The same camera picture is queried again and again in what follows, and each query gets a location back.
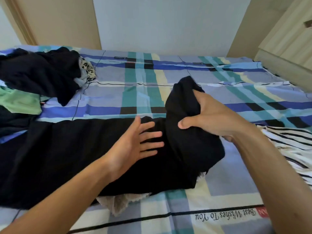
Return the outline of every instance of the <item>red label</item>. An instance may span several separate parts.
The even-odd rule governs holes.
[[[262,218],[269,217],[266,207],[257,207],[256,210]]]

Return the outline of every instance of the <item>bed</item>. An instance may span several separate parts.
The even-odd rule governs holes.
[[[29,51],[59,48],[19,47]],[[309,130],[312,126],[312,94],[249,58],[68,48],[92,63],[97,78],[78,90],[65,107],[55,98],[47,101],[40,121],[165,117],[164,105],[172,86],[190,75],[206,93],[250,122]],[[266,208],[238,151],[231,143],[222,142],[225,158],[198,180],[195,189],[166,191],[133,202],[117,217],[101,205],[93,205],[69,233],[273,232]],[[0,208],[0,229],[25,212]]]

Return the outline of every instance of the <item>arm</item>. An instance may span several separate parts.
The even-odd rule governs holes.
[[[253,178],[277,233],[311,233],[312,191],[278,149],[256,128],[210,95],[194,91],[201,114],[184,118],[190,126],[235,144]]]
[[[164,145],[163,142],[141,143],[162,136],[160,131],[142,133],[154,125],[154,122],[141,124],[140,118],[135,118],[128,130],[103,157],[91,163],[0,233],[68,232],[106,185],[118,179],[139,159],[157,153],[156,150],[145,150]]]

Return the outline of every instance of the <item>plaid bed sheet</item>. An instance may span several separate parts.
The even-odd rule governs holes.
[[[20,47],[29,51],[59,48]],[[250,122],[309,130],[312,126],[312,94],[249,58],[68,48],[92,63],[97,78],[85,84],[65,107],[50,99],[40,121],[165,117],[164,105],[172,86],[191,75],[206,93]],[[69,233],[271,233],[266,208],[237,149],[222,142],[225,158],[195,189],[162,192],[131,203],[118,217],[100,205],[89,207]],[[0,229],[25,212],[1,208]]]

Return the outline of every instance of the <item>person's right hand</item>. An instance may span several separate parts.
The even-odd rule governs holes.
[[[193,90],[197,101],[200,104],[201,112],[197,116],[186,117],[178,123],[180,129],[187,129],[191,126],[200,127],[203,130],[215,135],[223,136],[231,141],[232,137],[254,125],[246,121],[236,112],[214,99],[209,94]]]

